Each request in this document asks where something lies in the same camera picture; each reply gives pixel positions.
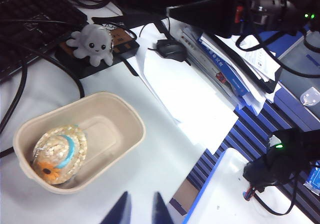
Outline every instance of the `wall socket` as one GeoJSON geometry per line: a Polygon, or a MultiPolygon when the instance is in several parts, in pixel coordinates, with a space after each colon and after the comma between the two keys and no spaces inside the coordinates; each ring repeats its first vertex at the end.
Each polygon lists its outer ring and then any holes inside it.
{"type": "Polygon", "coordinates": [[[302,93],[300,102],[306,107],[312,107],[320,102],[320,92],[312,86],[302,93]]]}

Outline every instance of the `blue book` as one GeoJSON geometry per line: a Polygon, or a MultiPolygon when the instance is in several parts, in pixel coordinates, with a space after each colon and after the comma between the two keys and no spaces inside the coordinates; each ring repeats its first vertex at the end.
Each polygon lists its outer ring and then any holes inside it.
{"type": "Polygon", "coordinates": [[[206,47],[200,39],[198,40],[198,43],[200,44],[200,47],[203,49],[203,51],[213,61],[213,63],[215,63],[216,66],[220,69],[228,82],[234,87],[239,96],[242,97],[250,92],[225,60],[215,54],[211,49],[206,47]]]}

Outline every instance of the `computer mouse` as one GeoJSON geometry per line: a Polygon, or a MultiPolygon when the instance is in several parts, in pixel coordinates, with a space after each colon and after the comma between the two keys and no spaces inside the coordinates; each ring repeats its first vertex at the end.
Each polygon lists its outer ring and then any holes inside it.
{"type": "Polygon", "coordinates": [[[155,51],[163,58],[174,59],[178,62],[183,62],[187,58],[186,47],[176,40],[158,40],[155,51]]]}

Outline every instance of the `white desk surface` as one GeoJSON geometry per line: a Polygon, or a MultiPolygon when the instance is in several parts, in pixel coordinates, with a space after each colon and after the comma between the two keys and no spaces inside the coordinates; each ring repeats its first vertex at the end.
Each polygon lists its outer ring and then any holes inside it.
{"type": "MultiPolygon", "coordinates": [[[[294,206],[287,215],[277,216],[266,211],[252,197],[243,197],[249,182],[242,176],[247,160],[235,149],[228,148],[220,157],[208,180],[196,197],[183,224],[312,224],[294,206]]],[[[285,213],[291,201],[275,186],[257,193],[274,211],[285,213]]]]}
{"type": "MultiPolygon", "coordinates": [[[[111,16],[107,8],[92,16],[111,16]]],[[[0,86],[1,114],[11,103],[20,74],[0,86]]],[[[145,140],[83,191],[71,195],[48,192],[28,179],[10,154],[1,159],[1,215],[4,224],[98,224],[124,191],[132,201],[131,223],[149,224],[154,192],[168,203],[205,148],[193,145],[143,84],[123,63],[81,80],[86,96],[115,93],[131,104],[146,126],[145,140]]],[[[73,80],[41,59],[28,68],[22,98],[2,136],[0,148],[12,146],[13,135],[25,121],[76,101],[73,80]]]]}

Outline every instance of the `beige food container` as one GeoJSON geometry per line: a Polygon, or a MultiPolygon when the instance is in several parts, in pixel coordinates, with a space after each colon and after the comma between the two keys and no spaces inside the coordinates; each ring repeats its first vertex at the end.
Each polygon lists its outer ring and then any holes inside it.
{"type": "Polygon", "coordinates": [[[13,148],[23,172],[57,194],[72,194],[99,177],[145,138],[145,125],[132,106],[119,96],[98,92],[35,117],[15,133],[13,148]],[[50,185],[30,166],[39,138],[51,128],[78,125],[87,138],[87,155],[79,172],[69,181],[50,185]]]}

